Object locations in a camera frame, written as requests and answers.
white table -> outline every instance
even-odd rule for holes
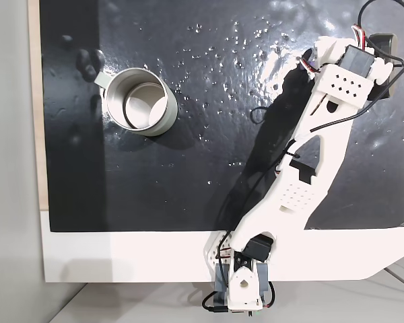
[[[205,260],[216,232],[53,233],[46,199],[38,8],[30,2],[30,42],[40,219],[47,282],[213,281]],[[404,227],[308,230],[281,237],[270,281],[364,279],[404,257]]]

white wall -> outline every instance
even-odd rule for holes
[[[49,322],[81,284],[43,282],[27,3],[0,0],[0,322]]]

black surface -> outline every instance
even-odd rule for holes
[[[41,0],[52,231],[233,229],[310,95],[295,57],[320,35],[353,37],[361,4]],[[398,5],[370,8],[363,24],[367,34],[400,35],[404,57]],[[102,67],[114,73],[144,65],[176,90],[180,109],[155,139],[102,114],[92,83]],[[299,154],[314,167],[317,142]],[[270,174],[246,209],[272,181]],[[307,228],[403,224],[404,77],[394,98],[354,121],[343,166]]]

water droplet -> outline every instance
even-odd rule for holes
[[[242,63],[239,61],[239,60],[235,60],[234,61],[234,64],[235,64],[235,67],[237,68],[237,69],[243,69],[244,67],[242,66]]]

mug rim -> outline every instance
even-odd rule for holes
[[[127,117],[127,115],[126,115],[126,113],[125,113],[125,105],[124,105],[124,103],[123,103],[123,114],[124,114],[124,116],[125,116],[126,122],[128,123],[129,127],[126,127],[126,126],[124,126],[123,124],[119,123],[119,122],[114,118],[114,116],[112,115],[112,113],[110,112],[109,103],[108,103],[108,92],[109,92],[109,88],[110,88],[110,86],[112,85],[112,82],[114,82],[114,80],[115,80],[119,75],[121,75],[121,74],[123,74],[123,73],[125,73],[125,72],[128,72],[128,71],[130,71],[130,70],[139,70],[139,71],[143,71],[143,72],[146,72],[146,73],[149,73],[149,74],[153,75],[153,76],[160,82],[160,84],[158,84],[158,85],[162,86],[163,93],[164,93],[164,98],[166,98],[166,106],[165,106],[165,109],[164,109],[164,111],[163,111],[162,116],[161,116],[155,123],[153,123],[152,125],[150,125],[150,126],[148,126],[148,127],[145,127],[145,128],[132,128],[132,127],[131,127],[131,124],[127,121],[128,117]],[[150,130],[150,129],[154,128],[154,127],[155,127],[156,125],[158,125],[159,122],[164,118],[164,116],[165,116],[165,114],[166,114],[166,112],[167,112],[167,110],[168,110],[169,95],[168,95],[168,91],[167,91],[166,88],[165,88],[165,84],[164,84],[163,80],[160,79],[160,77],[158,77],[156,74],[154,74],[154,73],[151,72],[150,70],[148,70],[148,69],[142,69],[141,67],[130,67],[130,68],[128,68],[128,69],[123,69],[122,71],[120,71],[120,72],[118,72],[117,74],[115,74],[115,75],[112,77],[112,79],[110,80],[110,82],[109,82],[109,84],[108,84],[108,87],[105,89],[104,98],[105,98],[105,100],[106,100],[106,107],[108,108],[109,115],[110,115],[110,117],[113,119],[113,121],[115,121],[115,123],[119,124],[119,125],[122,126],[123,128],[125,128],[125,129],[127,129],[127,130],[130,130],[130,131],[133,131],[133,132],[146,131],[146,130]]]

